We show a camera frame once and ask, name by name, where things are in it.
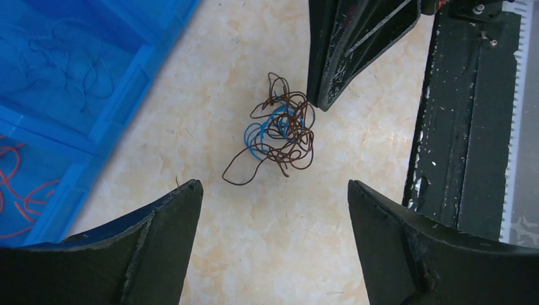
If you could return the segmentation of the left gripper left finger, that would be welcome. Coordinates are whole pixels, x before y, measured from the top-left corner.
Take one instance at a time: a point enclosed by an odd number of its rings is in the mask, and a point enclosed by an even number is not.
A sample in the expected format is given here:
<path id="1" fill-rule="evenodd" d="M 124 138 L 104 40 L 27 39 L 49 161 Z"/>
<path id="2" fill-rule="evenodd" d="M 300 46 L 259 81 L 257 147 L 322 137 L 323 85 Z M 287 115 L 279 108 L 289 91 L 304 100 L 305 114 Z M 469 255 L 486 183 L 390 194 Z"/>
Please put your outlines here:
<path id="1" fill-rule="evenodd" d="M 203 186 L 160 199 L 59 243 L 1 249 L 2 304 L 178 304 Z"/>

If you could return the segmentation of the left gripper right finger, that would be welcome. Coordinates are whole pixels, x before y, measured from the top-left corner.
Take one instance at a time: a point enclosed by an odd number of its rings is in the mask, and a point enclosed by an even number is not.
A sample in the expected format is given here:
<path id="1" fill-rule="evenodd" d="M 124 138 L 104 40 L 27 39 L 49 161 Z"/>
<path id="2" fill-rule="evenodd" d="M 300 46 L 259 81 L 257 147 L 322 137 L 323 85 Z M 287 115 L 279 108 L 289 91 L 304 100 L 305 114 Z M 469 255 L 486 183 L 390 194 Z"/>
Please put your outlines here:
<path id="1" fill-rule="evenodd" d="M 537 304 L 538 250 L 458 231 L 363 182 L 350 219 L 371 304 Z"/>

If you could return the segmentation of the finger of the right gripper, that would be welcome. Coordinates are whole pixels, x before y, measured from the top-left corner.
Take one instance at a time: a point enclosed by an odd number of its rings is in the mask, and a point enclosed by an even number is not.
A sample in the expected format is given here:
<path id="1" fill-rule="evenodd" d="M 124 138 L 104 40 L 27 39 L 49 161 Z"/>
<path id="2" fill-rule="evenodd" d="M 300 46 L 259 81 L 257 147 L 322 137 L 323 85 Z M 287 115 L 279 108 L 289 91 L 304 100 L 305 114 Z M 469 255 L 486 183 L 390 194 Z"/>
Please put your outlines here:
<path id="1" fill-rule="evenodd" d="M 421 16 L 421 1 L 310 0 L 306 96 L 328 111 L 368 65 L 403 38 Z"/>

